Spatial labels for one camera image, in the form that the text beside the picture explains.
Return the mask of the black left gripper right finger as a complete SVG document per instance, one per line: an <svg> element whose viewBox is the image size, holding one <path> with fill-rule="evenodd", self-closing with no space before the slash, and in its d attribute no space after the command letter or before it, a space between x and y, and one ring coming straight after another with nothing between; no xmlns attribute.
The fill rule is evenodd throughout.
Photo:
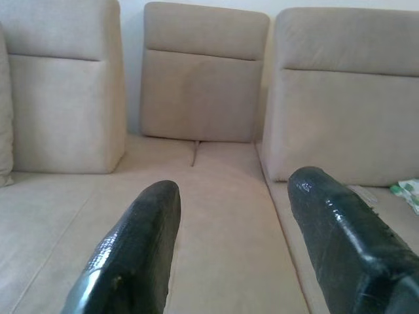
<svg viewBox="0 0 419 314"><path fill-rule="evenodd" d="M419 314L419 256L360 196L318 167L287 189L330 314Z"/></svg>

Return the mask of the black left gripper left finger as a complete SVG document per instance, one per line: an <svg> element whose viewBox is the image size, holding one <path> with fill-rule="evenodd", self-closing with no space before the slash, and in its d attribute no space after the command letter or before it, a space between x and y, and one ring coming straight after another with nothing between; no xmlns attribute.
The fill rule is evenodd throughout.
<svg viewBox="0 0 419 314"><path fill-rule="evenodd" d="M148 186L96 246L64 314L163 314L180 222L178 185Z"/></svg>

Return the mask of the beige fabric sofa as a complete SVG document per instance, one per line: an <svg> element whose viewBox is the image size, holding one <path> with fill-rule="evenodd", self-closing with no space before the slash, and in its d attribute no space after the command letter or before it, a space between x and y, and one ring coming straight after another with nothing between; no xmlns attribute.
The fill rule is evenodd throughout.
<svg viewBox="0 0 419 314"><path fill-rule="evenodd" d="M96 246L143 190L163 180L175 182L181 198L163 314L330 314L291 210L289 179L270 180L263 163L275 50L276 19L269 20L250 142L126 128L111 173L15 171L13 163L12 184L0 188L0 314L64 314ZM391 193L393 184L342 184L419 256L419 216Z"/></svg>

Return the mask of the beige sofa back cushion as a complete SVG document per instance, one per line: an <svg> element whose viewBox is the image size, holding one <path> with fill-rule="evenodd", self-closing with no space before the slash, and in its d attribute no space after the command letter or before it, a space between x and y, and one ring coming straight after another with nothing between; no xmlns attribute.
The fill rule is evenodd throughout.
<svg viewBox="0 0 419 314"><path fill-rule="evenodd" d="M104 174L125 151L118 0L0 0L14 170Z"/></svg>
<svg viewBox="0 0 419 314"><path fill-rule="evenodd" d="M269 17L150 2L144 8L144 135L248 143L257 120Z"/></svg>
<svg viewBox="0 0 419 314"><path fill-rule="evenodd" d="M274 49L270 180L304 166L364 186L419 177L419 11L285 9Z"/></svg>

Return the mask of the green and white packet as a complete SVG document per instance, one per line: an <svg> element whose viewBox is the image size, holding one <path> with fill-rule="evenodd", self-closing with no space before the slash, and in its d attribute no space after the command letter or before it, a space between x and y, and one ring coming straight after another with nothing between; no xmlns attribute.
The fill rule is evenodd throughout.
<svg viewBox="0 0 419 314"><path fill-rule="evenodd" d="M390 187L390 191L403 198L419 216L419 179L410 179L407 181L399 181Z"/></svg>

